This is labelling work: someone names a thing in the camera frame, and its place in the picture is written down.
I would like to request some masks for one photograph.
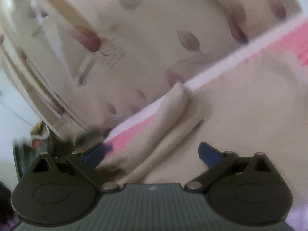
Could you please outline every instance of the beige fabric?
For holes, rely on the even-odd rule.
[[[294,207],[300,209],[302,206],[303,211],[308,206],[307,74],[291,53],[259,54],[193,95],[190,104],[204,108],[204,120],[183,142],[174,147],[177,138],[182,139],[182,124],[188,126],[195,119],[194,114],[189,115],[185,123],[179,120],[153,151],[151,147],[143,160],[132,159],[136,168],[129,174],[116,171],[117,165],[125,171],[125,163],[113,167],[113,174],[106,170],[102,173],[121,184],[180,182],[184,185],[207,170],[198,157],[202,141],[220,151],[232,150],[243,157],[262,151],[289,185]],[[136,143],[136,153],[144,153],[147,149],[137,145],[138,139],[144,138],[145,135],[138,135],[132,141]],[[120,156],[125,156],[126,160],[135,157],[132,150],[127,156],[124,147],[116,155],[117,160]],[[112,159],[109,158],[108,166],[115,165]],[[106,169],[104,161],[100,169],[102,167]]]
[[[294,0],[255,1],[1,0],[3,66],[60,137],[106,134],[300,11]]]
[[[115,170],[117,174],[126,175],[118,178],[118,183],[122,185],[127,181],[141,180],[204,118],[207,109],[204,103],[190,100],[190,93],[181,83],[177,83],[167,93],[151,123],[133,137],[121,152],[107,157],[99,170]]]

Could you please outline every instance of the metal screw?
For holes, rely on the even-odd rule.
[[[229,155],[229,154],[233,154],[233,151],[225,151],[224,154]]]
[[[103,184],[103,189],[106,191],[116,189],[119,185],[115,182],[109,181]]]
[[[198,181],[190,181],[189,183],[187,183],[187,187],[189,189],[199,189],[202,187],[202,184]]]

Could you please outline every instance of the white wall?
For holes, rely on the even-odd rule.
[[[27,105],[21,95],[0,69],[0,100],[22,116],[32,125],[35,125],[39,118]],[[0,104],[0,181],[8,188],[13,189],[18,183],[14,165],[12,141],[30,136],[31,127],[16,117],[11,110]]]

